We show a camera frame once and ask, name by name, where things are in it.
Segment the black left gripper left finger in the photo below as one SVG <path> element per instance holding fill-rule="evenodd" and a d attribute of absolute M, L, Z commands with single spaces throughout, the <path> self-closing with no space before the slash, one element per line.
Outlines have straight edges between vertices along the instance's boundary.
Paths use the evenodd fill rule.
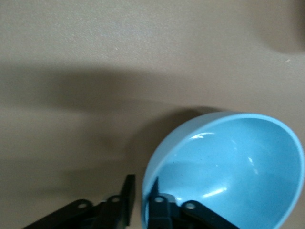
<path fill-rule="evenodd" d="M 124 229 L 135 201 L 135 175 L 127 175 L 118 195 L 98 205 L 78 199 L 27 225 L 26 229 Z"/>

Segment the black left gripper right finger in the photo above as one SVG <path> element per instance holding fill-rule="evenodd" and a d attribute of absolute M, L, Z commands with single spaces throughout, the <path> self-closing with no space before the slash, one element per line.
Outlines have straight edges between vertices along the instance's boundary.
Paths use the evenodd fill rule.
<path fill-rule="evenodd" d="M 203 183 L 179 177 L 145 179 L 147 229 L 237 229 L 237 225 L 202 203 Z"/>

